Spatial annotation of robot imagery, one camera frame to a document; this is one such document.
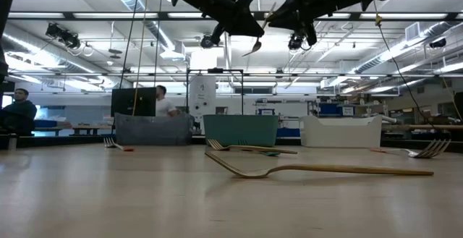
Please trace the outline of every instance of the silver fork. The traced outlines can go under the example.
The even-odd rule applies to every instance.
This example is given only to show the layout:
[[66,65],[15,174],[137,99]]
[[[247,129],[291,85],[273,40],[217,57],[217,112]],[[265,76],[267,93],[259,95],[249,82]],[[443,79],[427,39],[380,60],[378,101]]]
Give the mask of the silver fork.
[[380,153],[389,153],[398,155],[394,151],[406,151],[410,158],[434,158],[442,154],[445,149],[450,145],[451,140],[433,140],[424,150],[413,151],[405,148],[392,148],[392,149],[382,149],[382,148],[371,148],[370,151],[380,152]]
[[112,137],[104,137],[103,142],[105,148],[116,148]]

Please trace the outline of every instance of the ceiling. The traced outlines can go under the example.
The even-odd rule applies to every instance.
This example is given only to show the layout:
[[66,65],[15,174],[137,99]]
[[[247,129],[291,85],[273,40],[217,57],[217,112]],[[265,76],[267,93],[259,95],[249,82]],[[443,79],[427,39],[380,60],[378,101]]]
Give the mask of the ceiling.
[[[273,3],[281,5],[284,0],[254,0],[251,11],[269,11]],[[148,0],[147,8],[153,12],[196,12],[197,10],[183,1],[173,7],[167,0]],[[463,0],[388,0],[378,2],[380,12],[461,12]],[[15,12],[126,12],[126,6],[120,0],[14,0],[12,11]],[[359,12],[359,5],[354,5],[343,11]],[[48,40],[45,35],[49,21],[46,20],[11,20],[14,25],[36,37]],[[108,65],[111,55],[108,52],[111,39],[111,22],[108,21],[58,21],[58,23],[73,33],[78,33],[82,41],[87,42],[94,52],[91,56],[80,54],[79,57],[110,72],[120,72],[124,59],[112,60],[114,64]],[[413,22],[384,22],[383,34],[388,42],[404,36],[404,29]],[[114,42],[112,48],[118,49],[125,55],[127,38],[131,28],[130,21],[118,21],[114,24]],[[173,41],[181,41],[189,54],[201,51],[198,38],[205,33],[211,33],[217,22],[213,20],[200,21],[160,21],[161,29]],[[285,68],[285,72],[348,72],[359,60],[366,58],[384,47],[384,41],[374,22],[317,22],[318,43],[310,51],[294,53],[288,50],[287,44],[291,31],[267,27],[266,34],[260,39],[263,47],[255,54],[242,57],[250,51],[255,38],[232,36],[230,38],[231,62],[230,67],[244,69],[248,72],[275,72],[277,68]],[[132,40],[128,46],[127,66],[136,70],[141,54],[142,72],[153,72],[157,62],[162,69],[159,72],[185,71],[183,61],[166,61],[156,52],[156,39],[145,30],[142,35],[143,24],[134,22]],[[449,44],[459,45],[461,31],[447,35]],[[225,68],[224,47],[215,48],[218,54],[218,65]],[[396,58],[401,66],[413,64],[425,56],[440,53],[441,49],[426,51],[423,46],[408,51]],[[384,69],[378,72],[391,73],[395,66],[382,64]],[[320,81],[322,77],[302,78],[301,81]]]

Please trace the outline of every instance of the gray bin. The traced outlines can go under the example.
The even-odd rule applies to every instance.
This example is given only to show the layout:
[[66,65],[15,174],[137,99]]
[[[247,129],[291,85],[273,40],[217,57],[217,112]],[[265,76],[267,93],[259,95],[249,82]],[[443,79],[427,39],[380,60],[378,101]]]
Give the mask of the gray bin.
[[189,114],[174,118],[115,114],[120,145],[189,145],[193,120]]

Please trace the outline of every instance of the ductwork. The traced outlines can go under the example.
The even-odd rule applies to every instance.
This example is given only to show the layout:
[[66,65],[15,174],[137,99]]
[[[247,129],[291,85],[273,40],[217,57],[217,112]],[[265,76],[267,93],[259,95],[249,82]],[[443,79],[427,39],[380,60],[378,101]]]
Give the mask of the ductwork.
[[[419,22],[421,33],[420,39],[407,42],[405,36],[402,36],[400,39],[392,43],[388,43],[389,48],[393,51],[392,55],[398,56],[404,54],[405,52],[412,50],[416,45],[422,45],[425,43],[430,43],[435,40],[438,36],[441,36],[454,26],[458,25],[459,22],[439,22],[439,23],[429,23],[429,22]],[[378,49],[374,54],[360,60],[360,64],[357,65],[351,72],[356,74],[361,74],[364,71],[371,69],[379,64],[382,64],[386,61],[391,60],[391,55],[389,54],[387,46],[384,46]]]
[[[121,0],[122,3],[128,8],[130,11],[135,11],[135,5],[137,5],[137,11],[143,12],[146,9],[145,0]],[[146,28],[151,32],[151,34],[159,41],[159,44],[165,51],[174,51],[175,44],[169,37],[165,34],[164,31],[159,27],[157,22],[154,21],[144,21],[143,24]]]
[[[73,56],[67,53],[65,50],[62,50],[52,44],[48,44],[41,40],[40,38],[35,37],[29,33],[26,33],[24,30],[21,30],[14,25],[7,24],[3,37],[1,39],[2,45],[5,47],[4,52],[14,51],[14,52],[23,52],[23,53],[43,53],[44,62],[54,61],[60,64],[60,66],[65,66],[66,70],[63,72],[69,72],[67,68],[73,72],[82,72],[82,73],[106,73],[108,71],[97,67],[94,64],[91,64],[80,57]],[[106,77],[108,80],[112,81],[115,86],[119,87],[120,78],[118,77]],[[123,80],[123,88],[131,88],[132,83]]]

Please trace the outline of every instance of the white plastic bin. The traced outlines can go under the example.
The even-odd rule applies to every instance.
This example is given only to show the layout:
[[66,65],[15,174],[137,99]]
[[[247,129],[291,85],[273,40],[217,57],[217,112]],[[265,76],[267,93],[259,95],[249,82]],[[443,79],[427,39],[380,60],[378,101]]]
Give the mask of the white plastic bin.
[[364,119],[304,116],[299,123],[305,147],[379,148],[381,144],[381,116]]

